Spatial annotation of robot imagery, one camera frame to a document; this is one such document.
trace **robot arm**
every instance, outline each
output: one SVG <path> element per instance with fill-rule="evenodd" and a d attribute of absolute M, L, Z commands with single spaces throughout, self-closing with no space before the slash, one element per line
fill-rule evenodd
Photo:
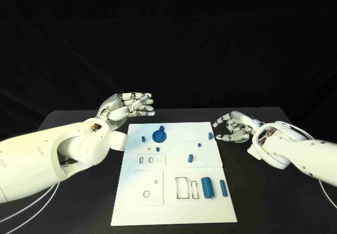
<path fill-rule="evenodd" d="M 95 118 L 0 142 L 0 203 L 26 197 L 96 165 L 109 148 L 124 150 L 115 129 L 127 117 L 153 116 L 151 94 L 112 95 Z M 58 154 L 68 160 L 59 163 Z"/>
<path fill-rule="evenodd" d="M 292 163 L 308 176 L 337 186 L 337 144 L 315 140 L 291 124 L 265 124 L 238 111 L 226 114 L 213 127 L 225 121 L 232 135 L 217 135 L 216 139 L 239 143 L 252 135 L 248 153 L 256 159 L 279 169 Z"/>

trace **black curtain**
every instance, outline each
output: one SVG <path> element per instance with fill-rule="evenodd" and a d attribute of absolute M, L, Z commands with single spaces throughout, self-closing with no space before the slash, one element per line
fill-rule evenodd
<path fill-rule="evenodd" d="M 0 46 L 0 139 L 35 131 L 50 111 L 98 109 L 122 92 L 151 92 L 161 109 L 279 106 L 336 139 L 315 125 L 337 89 L 328 12 L 4 0 Z"/>

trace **table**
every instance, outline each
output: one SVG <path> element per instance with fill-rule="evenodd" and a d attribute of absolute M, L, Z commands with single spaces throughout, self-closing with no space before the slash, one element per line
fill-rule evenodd
<path fill-rule="evenodd" d="M 132 117 L 120 128 L 127 133 L 131 123 L 213 121 L 238 110 L 264 122 L 289 122 L 278 107 L 163 109 L 153 117 Z M 96 111 L 53 111 L 39 130 L 81 122 Z M 228 133 L 225 124 L 215 128 L 215 135 Z M 246 152 L 251 142 L 217 141 L 228 187 L 230 189 L 238 223 L 179 224 L 111 227 L 114 199 L 120 178 L 122 152 L 111 150 L 105 160 L 60 182 L 55 197 L 42 213 L 14 232 L 73 234 L 134 233 L 336 233 L 337 210 L 331 206 L 318 181 L 289 165 L 279 170 Z M 324 184 L 334 199 L 337 188 Z M 17 212 L 43 194 L 0 204 L 0 219 Z M 48 195 L 33 207 L 0 224 L 0 234 L 17 227 L 43 206 Z"/>

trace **blue object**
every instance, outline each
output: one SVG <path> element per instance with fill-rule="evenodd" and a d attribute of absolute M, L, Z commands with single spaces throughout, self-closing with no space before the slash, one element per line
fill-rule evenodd
<path fill-rule="evenodd" d="M 189 162 L 193 162 L 193 155 L 189 155 Z"/>
<path fill-rule="evenodd" d="M 228 194 L 226 194 L 226 186 L 225 186 L 225 181 L 223 180 L 220 180 L 220 187 L 222 187 L 223 196 L 228 196 Z"/>
<path fill-rule="evenodd" d="M 202 178 L 202 190 L 203 190 L 204 198 L 213 198 L 215 197 L 215 192 L 213 192 L 212 182 L 210 182 L 209 177 Z"/>
<path fill-rule="evenodd" d="M 164 132 L 164 127 L 160 126 L 160 130 L 153 133 L 153 140 L 157 143 L 161 143 L 167 139 L 167 134 Z"/>

